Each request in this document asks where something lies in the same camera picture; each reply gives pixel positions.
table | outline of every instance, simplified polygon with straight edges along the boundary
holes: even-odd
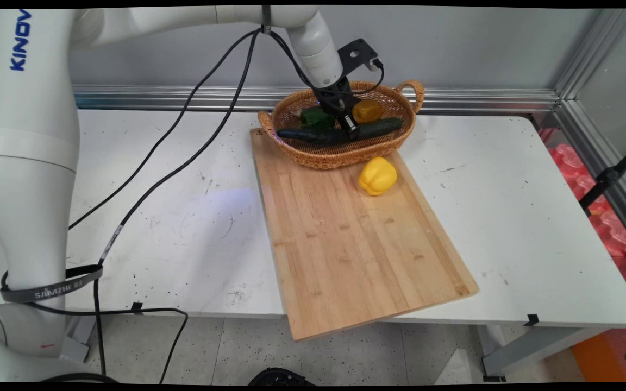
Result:
[[[176,116],[80,110],[70,219],[119,186]],[[186,113],[134,181],[70,232],[67,267],[97,262],[137,198],[221,118]],[[248,135],[258,126],[255,113],[232,114],[212,146],[147,198],[104,264],[103,310],[141,302],[193,316],[285,314]],[[626,327],[626,284],[528,119],[418,116],[400,154],[480,292],[389,321],[484,326],[488,374]],[[67,308],[91,310],[91,289],[67,295]],[[522,325],[529,314],[539,323],[502,346],[493,325]]]

white robotic arm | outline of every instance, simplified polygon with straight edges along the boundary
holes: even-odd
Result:
[[[262,7],[0,10],[0,242],[10,289],[65,280],[67,225],[79,156],[69,50],[233,22],[263,23]],[[345,76],[317,5],[272,5],[271,25],[286,28],[313,86],[322,89]],[[65,300],[53,294],[38,304],[63,310]],[[50,364],[49,358],[59,357],[64,329],[63,316],[22,304],[0,305],[0,380],[35,381],[79,371],[73,363]]]

gray wall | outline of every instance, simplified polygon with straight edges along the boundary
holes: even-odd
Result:
[[[598,10],[323,5],[338,47],[359,37],[385,64],[386,82],[419,79],[427,87],[547,89],[561,73]],[[188,86],[198,81],[251,24],[190,27],[71,54],[75,84]],[[235,86],[247,45],[208,82]],[[365,68],[351,79],[373,80]],[[300,86],[269,37],[259,37],[248,86]]]
[[[626,32],[601,62],[577,99],[596,127],[626,154]]]

cucumber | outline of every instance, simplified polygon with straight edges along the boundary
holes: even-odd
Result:
[[[383,136],[391,131],[400,129],[402,124],[403,121],[400,118],[385,118],[360,124],[358,126],[359,136],[355,141]],[[282,138],[295,138],[296,140],[308,141],[308,143],[313,144],[325,144],[326,146],[350,143],[349,136],[344,131],[338,129],[280,129],[277,131],[277,135]]]
[[[400,129],[403,121],[400,118],[385,118],[378,121],[367,122],[359,125],[359,137],[357,140],[365,140],[389,134],[391,131]]]
[[[279,129],[277,135],[282,138],[295,138],[313,144],[340,144],[349,141],[345,131],[330,129]]]

wooden cutting board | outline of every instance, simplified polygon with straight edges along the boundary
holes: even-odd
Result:
[[[479,291],[399,154],[398,180],[372,197],[365,163],[299,166],[251,131],[269,237],[295,340],[349,329]]]

